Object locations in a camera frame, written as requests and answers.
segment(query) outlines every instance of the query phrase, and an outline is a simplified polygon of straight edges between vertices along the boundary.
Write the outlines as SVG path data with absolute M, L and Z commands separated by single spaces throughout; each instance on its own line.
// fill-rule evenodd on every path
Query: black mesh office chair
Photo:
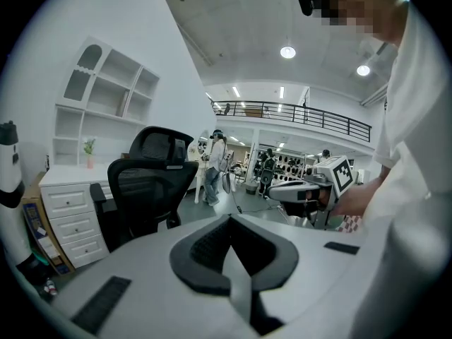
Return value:
M 198 170 L 197 162 L 185 162 L 192 141 L 170 129 L 144 128 L 132 143 L 130 158 L 109 166 L 114 201 L 105 199 L 99 184 L 91 185 L 110 251 L 133 237 L 157 232 L 158 223 L 164 220 L 168 228 L 181 224 L 177 208 Z

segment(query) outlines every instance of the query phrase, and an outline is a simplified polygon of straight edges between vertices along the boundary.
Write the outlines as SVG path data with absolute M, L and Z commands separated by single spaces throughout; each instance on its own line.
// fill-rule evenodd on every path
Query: shoe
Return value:
M 209 206 L 213 207 L 213 206 L 215 206 L 218 203 L 220 203 L 220 200 L 216 200 L 215 202 L 209 203 Z

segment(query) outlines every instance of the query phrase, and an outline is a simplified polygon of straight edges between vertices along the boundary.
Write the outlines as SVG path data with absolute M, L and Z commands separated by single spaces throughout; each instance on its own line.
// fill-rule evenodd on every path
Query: pink vase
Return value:
M 94 167 L 94 157 L 93 155 L 88 155 L 88 161 L 86 162 L 86 167 L 91 170 Z

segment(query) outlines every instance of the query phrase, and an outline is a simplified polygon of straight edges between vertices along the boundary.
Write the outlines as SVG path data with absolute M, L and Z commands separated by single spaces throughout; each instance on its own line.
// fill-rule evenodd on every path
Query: round ceiling lamp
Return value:
M 361 66 L 358 66 L 358 69 L 356 70 L 356 72 L 360 76 L 368 76 L 370 73 L 370 68 L 367 65 L 361 65 Z
M 286 59 L 291 59 L 291 58 L 293 58 L 293 57 L 295 56 L 296 53 L 297 53 L 297 52 L 296 52 L 295 49 L 292 48 L 292 47 L 283 47 L 283 48 L 281 49 L 281 55 L 282 55 L 283 58 L 286 58 Z

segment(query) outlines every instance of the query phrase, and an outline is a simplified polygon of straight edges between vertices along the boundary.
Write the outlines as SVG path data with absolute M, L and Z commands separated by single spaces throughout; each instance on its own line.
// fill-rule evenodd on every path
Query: white hutch shelf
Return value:
M 159 77 L 93 37 L 80 48 L 56 100 L 50 165 L 86 165 L 83 142 L 96 138 L 95 163 L 129 151 L 147 125 Z

